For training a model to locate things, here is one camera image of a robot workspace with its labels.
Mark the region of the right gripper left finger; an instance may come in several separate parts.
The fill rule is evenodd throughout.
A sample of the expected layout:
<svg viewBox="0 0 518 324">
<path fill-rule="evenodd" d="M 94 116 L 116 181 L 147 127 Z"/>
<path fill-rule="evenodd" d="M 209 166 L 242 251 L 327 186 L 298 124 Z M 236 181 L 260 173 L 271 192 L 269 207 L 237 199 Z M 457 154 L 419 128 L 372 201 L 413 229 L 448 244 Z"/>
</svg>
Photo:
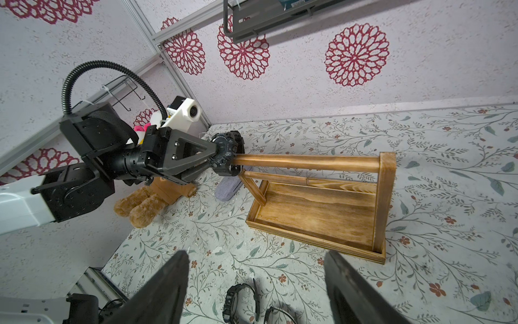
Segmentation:
<svg viewBox="0 0 518 324">
<path fill-rule="evenodd" d="M 186 299 L 189 256 L 178 251 L 108 323 L 179 323 Z"/>
</svg>

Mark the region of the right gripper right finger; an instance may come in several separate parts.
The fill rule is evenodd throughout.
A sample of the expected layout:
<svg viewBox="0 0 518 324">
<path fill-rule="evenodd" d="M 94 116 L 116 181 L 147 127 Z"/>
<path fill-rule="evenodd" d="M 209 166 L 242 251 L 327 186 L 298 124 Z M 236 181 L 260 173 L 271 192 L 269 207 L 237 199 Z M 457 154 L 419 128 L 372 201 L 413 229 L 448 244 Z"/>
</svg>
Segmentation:
<svg viewBox="0 0 518 324">
<path fill-rule="evenodd" d="M 324 262 L 326 291 L 335 323 L 408 323 L 337 251 Z"/>
</svg>

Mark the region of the wooden watch stand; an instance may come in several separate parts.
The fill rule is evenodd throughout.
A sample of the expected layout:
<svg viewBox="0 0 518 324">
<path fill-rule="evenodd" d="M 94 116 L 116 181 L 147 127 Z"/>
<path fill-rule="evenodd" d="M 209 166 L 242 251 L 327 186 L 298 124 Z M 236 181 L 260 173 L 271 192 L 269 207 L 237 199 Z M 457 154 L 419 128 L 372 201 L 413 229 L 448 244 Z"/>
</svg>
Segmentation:
<svg viewBox="0 0 518 324">
<path fill-rule="evenodd" d="M 397 156 L 237 155 L 235 166 L 375 173 L 375 183 L 242 170 L 254 197 L 249 227 L 384 264 Z"/>
</svg>

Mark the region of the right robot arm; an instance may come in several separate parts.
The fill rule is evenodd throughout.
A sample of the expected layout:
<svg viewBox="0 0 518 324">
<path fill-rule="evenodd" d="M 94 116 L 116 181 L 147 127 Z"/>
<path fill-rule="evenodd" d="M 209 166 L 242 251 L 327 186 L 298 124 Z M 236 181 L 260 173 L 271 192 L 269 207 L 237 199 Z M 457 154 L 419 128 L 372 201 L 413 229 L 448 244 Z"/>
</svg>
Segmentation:
<svg viewBox="0 0 518 324">
<path fill-rule="evenodd" d="M 335 323 L 407 323 L 337 251 L 325 255 L 325 282 Z M 1 298 L 2 323 L 179 323 L 188 286 L 189 257 L 178 251 L 112 315 L 98 298 Z"/>
</svg>

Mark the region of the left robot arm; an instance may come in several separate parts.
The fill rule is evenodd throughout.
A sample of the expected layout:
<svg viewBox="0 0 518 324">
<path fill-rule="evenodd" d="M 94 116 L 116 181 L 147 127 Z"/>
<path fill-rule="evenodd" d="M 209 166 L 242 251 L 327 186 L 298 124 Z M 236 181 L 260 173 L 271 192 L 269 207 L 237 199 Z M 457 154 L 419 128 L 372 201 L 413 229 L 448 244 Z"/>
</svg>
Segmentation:
<svg viewBox="0 0 518 324">
<path fill-rule="evenodd" d="M 215 143 L 169 127 L 149 127 L 138 144 L 137 133 L 108 102 L 63 116 L 59 128 L 81 162 L 2 186 L 2 234 L 90 213 L 115 193 L 116 180 L 186 185 L 217 153 Z"/>
</svg>

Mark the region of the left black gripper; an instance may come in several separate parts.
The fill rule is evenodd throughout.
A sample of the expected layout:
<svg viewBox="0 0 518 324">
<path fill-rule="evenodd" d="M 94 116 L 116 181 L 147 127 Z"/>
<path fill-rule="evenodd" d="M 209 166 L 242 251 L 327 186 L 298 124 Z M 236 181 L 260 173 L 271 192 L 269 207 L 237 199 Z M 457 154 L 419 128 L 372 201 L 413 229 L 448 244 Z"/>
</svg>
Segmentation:
<svg viewBox="0 0 518 324">
<path fill-rule="evenodd" d="M 215 143 L 180 130 L 157 126 L 147 128 L 139 148 L 140 182 L 150 182 L 151 178 L 159 177 L 176 184 L 188 184 L 210 168 L 209 158 L 217 154 Z M 171 169 L 174 162 L 179 162 L 178 171 Z"/>
</svg>

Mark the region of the black watch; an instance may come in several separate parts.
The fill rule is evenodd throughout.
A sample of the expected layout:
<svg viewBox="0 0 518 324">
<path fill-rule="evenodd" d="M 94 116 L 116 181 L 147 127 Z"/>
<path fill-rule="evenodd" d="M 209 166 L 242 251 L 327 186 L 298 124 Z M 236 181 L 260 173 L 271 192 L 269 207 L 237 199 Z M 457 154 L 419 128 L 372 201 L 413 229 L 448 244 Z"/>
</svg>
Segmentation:
<svg viewBox="0 0 518 324">
<path fill-rule="evenodd" d="M 236 155 L 244 154 L 244 139 L 237 130 L 214 135 L 211 142 L 216 144 L 216 154 L 210 158 L 213 171 L 220 176 L 238 176 L 242 166 L 233 165 Z"/>
<path fill-rule="evenodd" d="M 236 314 L 237 308 L 240 303 L 240 292 L 248 289 L 252 291 L 253 299 L 255 303 L 254 309 L 254 320 L 258 321 L 260 314 L 260 297 L 258 293 L 258 287 L 256 285 L 256 280 L 252 280 L 253 285 L 249 285 L 248 283 L 239 283 L 232 287 L 230 287 L 225 295 L 225 302 L 223 305 L 222 317 L 224 323 L 237 323 Z"/>
<path fill-rule="evenodd" d="M 270 306 L 266 310 L 263 324 L 274 323 L 274 319 L 276 319 L 278 317 L 279 318 L 282 317 L 283 319 L 285 319 L 287 321 L 287 323 L 291 323 L 291 324 L 297 324 L 298 323 L 296 317 L 292 316 L 286 310 L 283 310 L 283 309 L 281 309 L 279 307 L 276 307 L 276 306 Z"/>
</svg>

